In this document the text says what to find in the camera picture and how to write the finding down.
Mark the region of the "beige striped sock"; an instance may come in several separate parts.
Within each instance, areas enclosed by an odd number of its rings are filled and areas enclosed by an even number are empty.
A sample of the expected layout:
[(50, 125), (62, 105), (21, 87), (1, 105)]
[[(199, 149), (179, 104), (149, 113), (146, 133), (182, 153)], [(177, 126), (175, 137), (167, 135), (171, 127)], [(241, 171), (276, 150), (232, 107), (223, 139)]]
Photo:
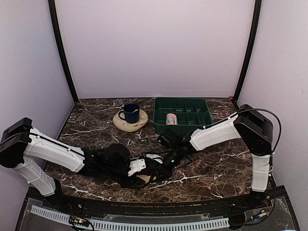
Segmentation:
[(137, 177), (143, 180), (145, 183), (152, 183), (156, 178), (155, 175), (137, 175)]

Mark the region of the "pink patterned sock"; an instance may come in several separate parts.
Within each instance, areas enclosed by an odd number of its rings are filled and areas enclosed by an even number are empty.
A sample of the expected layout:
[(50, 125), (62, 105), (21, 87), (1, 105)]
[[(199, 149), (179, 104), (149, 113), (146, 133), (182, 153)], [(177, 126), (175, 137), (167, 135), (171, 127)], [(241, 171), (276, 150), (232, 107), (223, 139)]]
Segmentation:
[(166, 125), (177, 125), (177, 116), (174, 113), (168, 113), (166, 115)]

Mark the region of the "green compartment tray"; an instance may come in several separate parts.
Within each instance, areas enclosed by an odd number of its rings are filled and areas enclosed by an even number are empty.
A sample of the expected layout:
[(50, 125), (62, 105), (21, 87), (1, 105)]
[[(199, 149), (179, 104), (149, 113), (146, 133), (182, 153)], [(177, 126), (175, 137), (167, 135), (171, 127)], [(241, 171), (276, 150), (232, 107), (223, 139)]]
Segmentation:
[[(176, 116), (176, 125), (167, 124), (167, 115)], [(208, 105), (203, 98), (170, 98), (158, 97), (154, 102), (154, 130), (157, 135), (167, 128), (184, 135), (212, 124)]]

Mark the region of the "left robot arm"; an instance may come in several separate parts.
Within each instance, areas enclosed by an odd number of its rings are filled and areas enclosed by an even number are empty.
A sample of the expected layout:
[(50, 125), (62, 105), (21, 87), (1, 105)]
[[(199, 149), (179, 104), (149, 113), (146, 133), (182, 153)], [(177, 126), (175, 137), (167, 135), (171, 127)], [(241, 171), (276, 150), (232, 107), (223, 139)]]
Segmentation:
[(122, 144), (94, 151), (69, 146), (44, 135), (25, 117), (4, 130), (0, 140), (0, 164), (19, 173), (58, 210), (68, 206), (61, 184), (47, 175), (33, 157), (85, 177), (106, 175), (126, 188), (135, 188), (136, 173), (146, 168), (145, 159), (130, 159), (129, 150)]

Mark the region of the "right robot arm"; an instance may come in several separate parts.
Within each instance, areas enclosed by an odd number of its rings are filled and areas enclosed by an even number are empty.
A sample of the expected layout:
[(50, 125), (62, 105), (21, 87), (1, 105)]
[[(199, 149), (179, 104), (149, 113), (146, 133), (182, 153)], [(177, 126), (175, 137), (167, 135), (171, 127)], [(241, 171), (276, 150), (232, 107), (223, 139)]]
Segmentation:
[(154, 176), (155, 180), (164, 181), (170, 178), (173, 169), (188, 155), (219, 143), (242, 139), (253, 158), (253, 192), (246, 197), (245, 204), (250, 209), (257, 208), (264, 201), (263, 192), (267, 190), (273, 166), (272, 157), (277, 147), (277, 144), (272, 143), (273, 123), (262, 112), (264, 109), (244, 104), (238, 112), (229, 117), (184, 135), (167, 128), (157, 140), (170, 152), (160, 163)]

